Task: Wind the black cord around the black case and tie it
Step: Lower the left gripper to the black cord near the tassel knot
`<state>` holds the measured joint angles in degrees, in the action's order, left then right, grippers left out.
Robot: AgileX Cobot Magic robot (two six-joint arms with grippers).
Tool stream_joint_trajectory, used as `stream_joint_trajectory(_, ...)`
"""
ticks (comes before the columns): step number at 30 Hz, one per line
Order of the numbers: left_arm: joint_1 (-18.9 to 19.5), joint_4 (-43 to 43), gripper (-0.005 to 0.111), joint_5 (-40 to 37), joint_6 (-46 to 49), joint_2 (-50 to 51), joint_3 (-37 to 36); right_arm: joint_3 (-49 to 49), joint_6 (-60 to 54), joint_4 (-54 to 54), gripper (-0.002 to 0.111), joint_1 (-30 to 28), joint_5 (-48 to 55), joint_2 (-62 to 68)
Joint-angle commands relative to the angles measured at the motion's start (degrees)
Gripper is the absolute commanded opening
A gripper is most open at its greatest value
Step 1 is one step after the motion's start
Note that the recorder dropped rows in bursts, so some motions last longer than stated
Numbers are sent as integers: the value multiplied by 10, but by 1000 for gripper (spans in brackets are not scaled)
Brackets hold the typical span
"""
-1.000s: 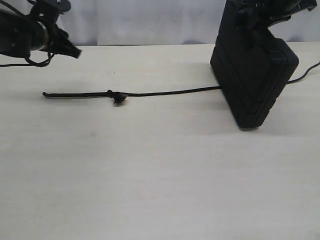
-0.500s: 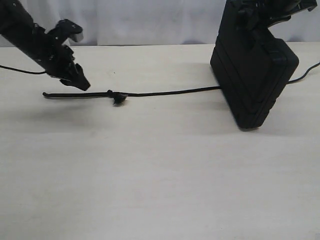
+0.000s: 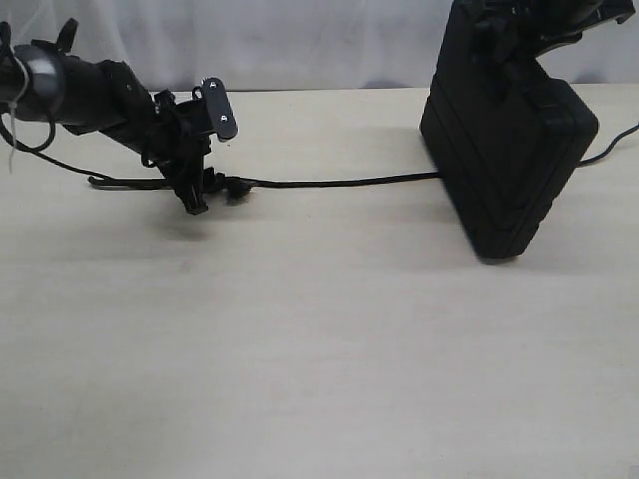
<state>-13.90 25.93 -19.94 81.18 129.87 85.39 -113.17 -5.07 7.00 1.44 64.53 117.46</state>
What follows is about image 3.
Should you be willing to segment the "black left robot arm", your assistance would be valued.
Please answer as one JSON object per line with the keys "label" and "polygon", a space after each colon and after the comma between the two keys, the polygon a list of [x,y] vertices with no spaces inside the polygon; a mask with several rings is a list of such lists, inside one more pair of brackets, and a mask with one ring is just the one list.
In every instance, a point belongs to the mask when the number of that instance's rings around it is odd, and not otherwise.
{"label": "black left robot arm", "polygon": [[11,27],[1,24],[1,112],[12,121],[48,126],[44,142],[31,147],[18,140],[14,125],[1,127],[15,150],[51,162],[46,149],[57,127],[75,136],[100,133],[139,155],[143,167],[160,172],[157,179],[116,179],[86,171],[95,188],[170,189],[187,213],[207,210],[207,194],[226,192],[233,200],[251,189],[245,180],[206,167],[211,138],[225,142],[238,126],[223,82],[205,78],[189,100],[177,102],[163,90],[155,95],[125,62],[91,63],[72,54],[78,23],[69,19],[53,42],[11,43]]}

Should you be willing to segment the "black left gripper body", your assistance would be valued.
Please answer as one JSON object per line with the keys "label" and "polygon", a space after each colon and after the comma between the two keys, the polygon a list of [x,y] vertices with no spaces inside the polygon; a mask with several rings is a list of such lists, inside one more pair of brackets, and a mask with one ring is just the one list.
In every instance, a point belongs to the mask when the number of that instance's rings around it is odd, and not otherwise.
{"label": "black left gripper body", "polygon": [[139,154],[145,161],[167,159],[189,141],[208,144],[209,136],[228,141],[238,125],[222,80],[207,77],[177,102],[165,89],[154,95],[140,83],[128,64],[106,60],[102,72],[108,81],[111,105],[123,120],[102,134]]}

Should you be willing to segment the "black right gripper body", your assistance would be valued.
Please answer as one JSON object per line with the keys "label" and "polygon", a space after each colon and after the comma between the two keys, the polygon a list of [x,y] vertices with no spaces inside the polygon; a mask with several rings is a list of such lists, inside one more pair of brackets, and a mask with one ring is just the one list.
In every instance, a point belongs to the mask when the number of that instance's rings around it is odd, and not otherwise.
{"label": "black right gripper body", "polygon": [[630,0],[516,1],[514,14],[523,48],[542,55],[579,42],[583,33],[630,18]]}

